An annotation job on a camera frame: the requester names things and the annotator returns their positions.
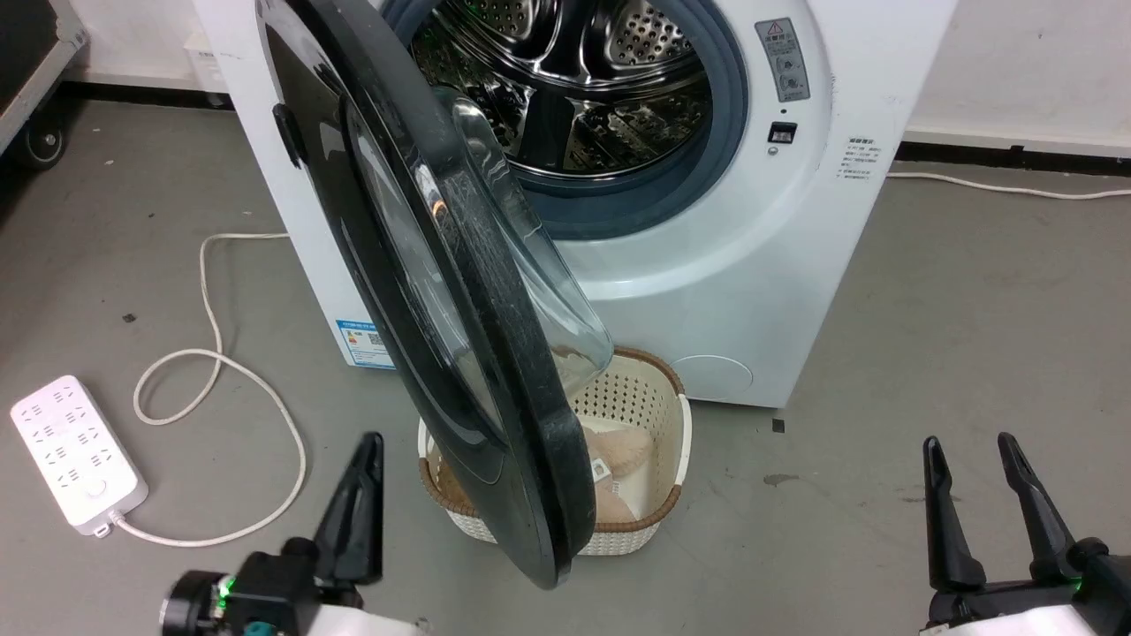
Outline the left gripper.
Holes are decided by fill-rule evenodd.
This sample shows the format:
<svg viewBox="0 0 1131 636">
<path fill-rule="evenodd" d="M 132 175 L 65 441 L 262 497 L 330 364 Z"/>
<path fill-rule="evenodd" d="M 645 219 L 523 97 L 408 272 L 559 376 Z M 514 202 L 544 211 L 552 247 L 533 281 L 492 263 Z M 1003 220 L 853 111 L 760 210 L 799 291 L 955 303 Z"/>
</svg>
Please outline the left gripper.
<svg viewBox="0 0 1131 636">
<path fill-rule="evenodd" d="M 161 605 L 163 635 L 431 635 L 366 611 L 359 587 L 383 578 L 383 436 L 362 435 L 316 528 L 234 574 L 190 569 Z"/>
</svg>

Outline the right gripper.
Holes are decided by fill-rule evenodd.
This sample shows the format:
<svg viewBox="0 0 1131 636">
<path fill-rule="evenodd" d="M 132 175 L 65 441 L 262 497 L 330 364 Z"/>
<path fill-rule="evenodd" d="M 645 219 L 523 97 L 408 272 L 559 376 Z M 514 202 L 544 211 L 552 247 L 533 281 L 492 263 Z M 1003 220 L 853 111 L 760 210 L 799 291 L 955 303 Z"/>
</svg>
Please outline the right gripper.
<svg viewBox="0 0 1131 636">
<path fill-rule="evenodd" d="M 1015 435 L 1000 432 L 1005 482 L 1021 504 L 1035 582 L 988 584 L 970 555 L 951 487 L 953 476 L 936 437 L 922 442 L 929 581 L 938 592 L 921 635 L 1126 635 L 1130 558 L 1098 538 L 1074 543 Z M 1070 564 L 1082 567 L 1082 575 Z"/>
</svg>

